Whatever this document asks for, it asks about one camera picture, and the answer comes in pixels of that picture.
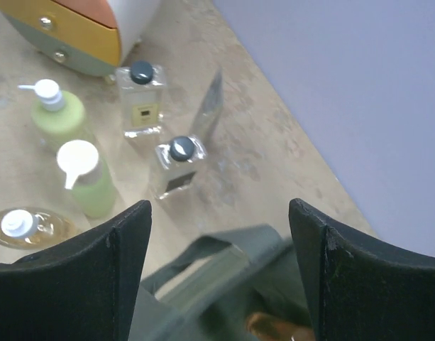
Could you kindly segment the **green canvas bag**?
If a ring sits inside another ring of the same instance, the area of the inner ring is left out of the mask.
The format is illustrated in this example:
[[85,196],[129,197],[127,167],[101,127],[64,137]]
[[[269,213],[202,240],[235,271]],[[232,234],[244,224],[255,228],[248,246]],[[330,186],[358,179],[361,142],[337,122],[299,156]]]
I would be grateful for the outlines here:
[[255,340],[250,316],[312,326],[291,237],[267,224],[205,234],[140,282],[130,340]]

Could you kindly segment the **clear bottle dark label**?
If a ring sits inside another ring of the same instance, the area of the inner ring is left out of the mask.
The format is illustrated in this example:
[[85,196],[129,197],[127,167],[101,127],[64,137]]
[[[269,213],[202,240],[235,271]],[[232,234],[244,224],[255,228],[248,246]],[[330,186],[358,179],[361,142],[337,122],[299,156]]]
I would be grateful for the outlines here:
[[149,185],[159,199],[188,189],[207,159],[207,150],[196,135],[176,136],[154,148]]

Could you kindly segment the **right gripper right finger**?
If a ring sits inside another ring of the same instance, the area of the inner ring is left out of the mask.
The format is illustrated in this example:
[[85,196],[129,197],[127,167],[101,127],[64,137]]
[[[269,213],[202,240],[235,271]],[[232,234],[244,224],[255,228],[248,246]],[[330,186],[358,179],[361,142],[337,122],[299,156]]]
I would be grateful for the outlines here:
[[318,340],[435,340],[435,257],[395,247],[290,201],[289,221]]

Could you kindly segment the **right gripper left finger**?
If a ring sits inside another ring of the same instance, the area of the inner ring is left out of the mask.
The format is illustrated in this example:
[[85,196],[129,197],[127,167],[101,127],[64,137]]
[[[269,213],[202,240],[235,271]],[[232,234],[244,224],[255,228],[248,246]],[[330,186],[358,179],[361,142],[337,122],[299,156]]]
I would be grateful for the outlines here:
[[141,200],[58,245],[0,263],[0,340],[127,340],[152,226]]

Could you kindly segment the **amber bottle white cap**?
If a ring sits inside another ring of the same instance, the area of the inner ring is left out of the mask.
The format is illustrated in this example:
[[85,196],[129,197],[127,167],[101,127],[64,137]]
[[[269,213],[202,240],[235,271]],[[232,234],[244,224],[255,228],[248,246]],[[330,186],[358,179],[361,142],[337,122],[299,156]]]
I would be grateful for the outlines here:
[[39,207],[0,211],[0,245],[20,250],[46,249],[79,234],[65,216]]

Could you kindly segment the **orange bottle pink cap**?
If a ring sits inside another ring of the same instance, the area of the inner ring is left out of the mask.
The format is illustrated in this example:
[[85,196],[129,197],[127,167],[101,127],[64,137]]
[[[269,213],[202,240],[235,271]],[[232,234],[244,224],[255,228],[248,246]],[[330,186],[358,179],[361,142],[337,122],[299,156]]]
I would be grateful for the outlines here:
[[246,329],[258,340],[264,341],[316,340],[311,328],[261,312],[252,313],[246,318]]

